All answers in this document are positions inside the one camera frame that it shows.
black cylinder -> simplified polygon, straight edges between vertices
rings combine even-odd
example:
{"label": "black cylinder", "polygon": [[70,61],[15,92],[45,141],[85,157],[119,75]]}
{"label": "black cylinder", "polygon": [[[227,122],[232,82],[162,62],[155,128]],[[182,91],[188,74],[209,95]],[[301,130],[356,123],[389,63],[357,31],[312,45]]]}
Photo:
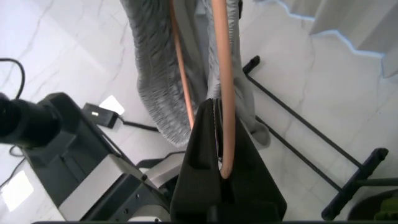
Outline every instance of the black cylinder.
{"label": "black cylinder", "polygon": [[48,144],[59,130],[50,108],[24,100],[1,100],[0,142],[33,148]]}

gray fabric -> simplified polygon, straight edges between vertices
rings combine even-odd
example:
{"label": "gray fabric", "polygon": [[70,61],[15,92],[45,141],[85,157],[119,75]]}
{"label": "gray fabric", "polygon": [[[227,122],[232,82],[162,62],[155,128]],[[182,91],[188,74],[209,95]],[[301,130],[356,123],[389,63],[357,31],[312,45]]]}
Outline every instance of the gray fabric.
{"label": "gray fabric", "polygon": [[[141,100],[164,137],[176,146],[188,142],[190,127],[170,22],[170,1],[121,0],[129,18],[139,72]],[[207,98],[221,98],[220,72],[211,1],[175,0],[185,72],[193,109]],[[254,114],[251,86],[242,72],[239,50],[238,1],[227,0],[233,58],[236,113],[263,146],[270,137]]]}

white tile floor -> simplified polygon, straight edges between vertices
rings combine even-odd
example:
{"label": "white tile floor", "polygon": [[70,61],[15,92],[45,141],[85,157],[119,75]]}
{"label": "white tile floor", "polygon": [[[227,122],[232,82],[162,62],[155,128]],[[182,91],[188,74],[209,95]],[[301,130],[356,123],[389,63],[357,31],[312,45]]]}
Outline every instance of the white tile floor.
{"label": "white tile floor", "polygon": [[[126,119],[153,124],[137,95],[134,47],[119,1],[2,0],[0,18],[0,57],[18,58],[27,72],[22,98],[38,101],[64,91],[83,106],[114,95]],[[255,55],[262,59],[251,73],[256,80],[359,162],[377,147],[388,148],[373,177],[398,175],[398,79],[381,77],[379,57],[352,52],[336,34],[308,36],[312,21],[289,15],[279,2],[245,1],[239,24],[243,63]],[[0,64],[0,91],[13,96],[19,82],[18,69]],[[352,164],[257,88],[253,91],[258,116],[339,185],[350,178]],[[106,133],[133,162],[178,150],[157,134],[120,125]],[[18,163],[7,150],[0,146],[0,182]],[[275,138],[260,154],[288,203],[285,219],[320,220],[336,191]],[[0,222],[61,219],[29,165],[20,171],[34,192],[13,211],[0,197]],[[378,190],[361,189],[338,219]]]}

clothing rack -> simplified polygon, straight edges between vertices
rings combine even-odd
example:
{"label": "clothing rack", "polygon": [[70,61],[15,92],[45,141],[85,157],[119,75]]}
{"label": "clothing rack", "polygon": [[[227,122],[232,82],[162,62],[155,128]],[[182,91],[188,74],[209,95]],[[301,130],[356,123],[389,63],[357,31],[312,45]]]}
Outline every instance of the clothing rack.
{"label": "clothing rack", "polygon": [[298,158],[300,158],[306,165],[308,165],[312,170],[314,170],[320,177],[322,177],[326,182],[328,182],[334,189],[338,191],[334,199],[329,203],[328,206],[322,211],[322,218],[324,220],[333,220],[337,215],[340,214],[343,207],[350,201],[358,189],[362,186],[398,186],[398,178],[388,178],[388,179],[371,179],[368,177],[372,175],[373,171],[378,167],[378,165],[386,158],[388,150],[385,148],[377,148],[373,150],[371,155],[366,159],[366,161],[361,164],[350,154],[348,154],[344,149],[340,148],[331,139],[326,137],[321,131],[310,124],[306,119],[302,118],[289,106],[287,106],[283,101],[278,99],[269,90],[263,87],[260,83],[255,81],[249,76],[251,70],[253,70],[260,63],[260,57],[255,56],[250,62],[243,67],[243,73],[246,75],[248,80],[253,83],[258,89],[268,95],[276,103],[278,103],[283,109],[287,110],[291,115],[298,119],[301,123],[306,125],[308,129],[313,131],[317,136],[322,138],[326,143],[328,143],[333,149],[337,150],[341,155],[347,158],[350,162],[358,167],[358,170],[353,174],[350,180],[345,183],[343,187],[340,187],[336,182],[331,180],[324,172],[317,168],[311,161],[309,161],[303,154],[301,154],[296,148],[294,148],[290,143],[288,143],[282,136],[280,136],[275,130],[273,130],[269,125],[267,125],[261,118],[256,116],[256,119],[265,124],[269,132],[274,135],[283,145],[290,149]]}

black power adapter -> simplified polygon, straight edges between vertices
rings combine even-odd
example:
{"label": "black power adapter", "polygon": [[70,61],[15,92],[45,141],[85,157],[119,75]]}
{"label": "black power adapter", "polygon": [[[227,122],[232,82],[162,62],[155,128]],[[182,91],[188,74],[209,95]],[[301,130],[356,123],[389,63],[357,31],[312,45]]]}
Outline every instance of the black power adapter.
{"label": "black power adapter", "polygon": [[82,109],[83,114],[95,124],[113,128],[119,115],[115,111],[100,108],[99,106],[86,103]]}

